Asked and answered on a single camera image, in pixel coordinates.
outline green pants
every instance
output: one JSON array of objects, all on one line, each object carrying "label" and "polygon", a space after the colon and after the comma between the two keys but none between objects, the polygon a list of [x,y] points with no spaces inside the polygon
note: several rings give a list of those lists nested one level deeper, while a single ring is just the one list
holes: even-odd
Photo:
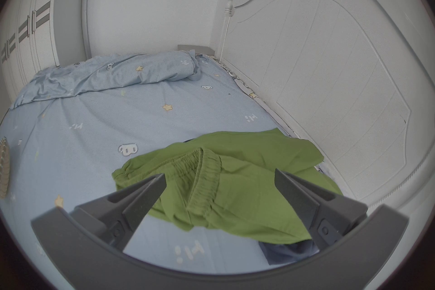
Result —
[{"label": "green pants", "polygon": [[341,194],[313,167],[322,161],[310,141],[289,138],[278,129],[216,132],[132,158],[112,175],[122,189],[165,173],[167,187],[149,214],[183,230],[203,226],[293,244],[311,237],[275,188],[275,168]]}]

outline bedpost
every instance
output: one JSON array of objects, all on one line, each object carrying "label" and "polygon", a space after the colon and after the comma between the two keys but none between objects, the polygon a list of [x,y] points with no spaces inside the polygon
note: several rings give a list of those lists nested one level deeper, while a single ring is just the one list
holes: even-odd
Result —
[{"label": "bedpost", "polygon": [[233,0],[228,0],[225,5],[225,17],[224,17],[224,25],[222,26],[222,32],[220,33],[219,47],[216,54],[216,58],[219,59],[219,62],[222,59],[222,53],[224,51],[225,38],[227,36],[228,26],[230,25],[230,18],[233,15]]}]

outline navy garment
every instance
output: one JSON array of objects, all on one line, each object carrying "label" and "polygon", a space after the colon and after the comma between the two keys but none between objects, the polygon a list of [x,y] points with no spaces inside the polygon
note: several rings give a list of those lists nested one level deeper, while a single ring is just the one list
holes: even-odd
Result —
[{"label": "navy garment", "polygon": [[310,257],[319,251],[312,239],[294,244],[270,244],[258,242],[269,265],[293,263]]}]

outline headboard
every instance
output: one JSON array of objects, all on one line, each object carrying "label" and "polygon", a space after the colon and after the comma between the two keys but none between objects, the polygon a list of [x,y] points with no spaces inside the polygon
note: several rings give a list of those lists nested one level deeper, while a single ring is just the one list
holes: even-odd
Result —
[{"label": "headboard", "polygon": [[394,0],[228,0],[216,53],[372,207],[399,207],[434,169],[433,51],[404,10]]}]

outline wardrobe handle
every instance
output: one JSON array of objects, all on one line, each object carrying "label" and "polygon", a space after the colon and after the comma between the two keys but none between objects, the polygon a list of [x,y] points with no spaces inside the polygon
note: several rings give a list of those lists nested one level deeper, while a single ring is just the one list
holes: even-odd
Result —
[{"label": "wardrobe handle", "polygon": [[35,32],[36,29],[35,19],[36,19],[36,12],[32,11],[32,34]]},{"label": "wardrobe handle", "polygon": [[30,16],[27,15],[27,37],[30,36]]}]

